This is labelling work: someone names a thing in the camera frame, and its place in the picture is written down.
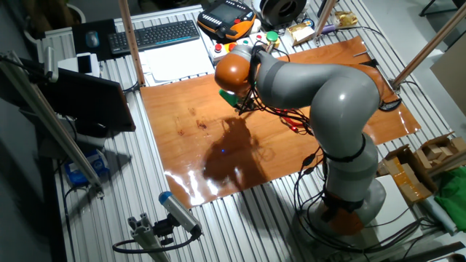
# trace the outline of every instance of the roll of tape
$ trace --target roll of tape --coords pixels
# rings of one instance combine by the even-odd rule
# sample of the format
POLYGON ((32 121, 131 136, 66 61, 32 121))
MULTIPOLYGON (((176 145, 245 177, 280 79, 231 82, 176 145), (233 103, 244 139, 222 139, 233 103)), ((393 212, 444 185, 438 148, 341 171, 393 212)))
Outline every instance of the roll of tape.
POLYGON ((262 0, 262 17, 271 26, 293 21, 301 14, 307 0, 262 0))

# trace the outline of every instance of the orange controller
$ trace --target orange controller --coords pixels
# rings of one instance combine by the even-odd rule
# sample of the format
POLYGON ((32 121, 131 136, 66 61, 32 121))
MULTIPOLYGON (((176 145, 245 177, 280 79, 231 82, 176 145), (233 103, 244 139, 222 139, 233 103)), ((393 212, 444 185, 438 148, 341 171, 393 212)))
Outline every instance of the orange controller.
POLYGON ((240 98, 247 95, 250 87, 250 62, 245 56, 248 54, 234 48, 218 62, 215 74, 215 80, 221 89, 233 92, 240 98))
POLYGON ((216 1, 197 16, 197 23, 220 38, 238 40, 253 27, 256 14, 245 4, 216 1))

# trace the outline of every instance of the wall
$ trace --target wall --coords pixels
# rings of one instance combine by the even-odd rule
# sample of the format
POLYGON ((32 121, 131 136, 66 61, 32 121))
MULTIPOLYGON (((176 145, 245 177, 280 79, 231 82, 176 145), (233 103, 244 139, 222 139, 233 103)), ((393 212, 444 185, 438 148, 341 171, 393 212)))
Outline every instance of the wall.
MULTIPOLYGON (((13 49, 31 59, 1 1, 0 21, 0 52, 13 49)), ((52 260, 49 213, 37 161, 33 125, 17 107, 0 99, 0 261, 52 260)))

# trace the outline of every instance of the green cloth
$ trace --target green cloth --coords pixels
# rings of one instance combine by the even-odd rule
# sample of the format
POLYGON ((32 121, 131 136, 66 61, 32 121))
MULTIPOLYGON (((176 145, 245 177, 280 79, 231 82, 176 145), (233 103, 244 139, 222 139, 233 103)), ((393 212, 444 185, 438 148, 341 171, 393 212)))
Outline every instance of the green cloth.
POLYGON ((446 172, 435 200, 461 231, 466 231, 466 167, 446 172))

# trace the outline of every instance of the green button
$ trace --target green button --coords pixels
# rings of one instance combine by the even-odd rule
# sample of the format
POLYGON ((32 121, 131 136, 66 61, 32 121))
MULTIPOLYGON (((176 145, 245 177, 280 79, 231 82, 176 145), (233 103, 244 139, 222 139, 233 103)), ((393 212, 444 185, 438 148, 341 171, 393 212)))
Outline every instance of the green button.
POLYGON ((274 31, 267 32, 266 35, 267 41, 277 41, 278 40, 278 33, 274 31))
POLYGON ((238 104, 238 97, 234 94, 229 94, 225 90, 219 90, 219 95, 232 107, 238 104))

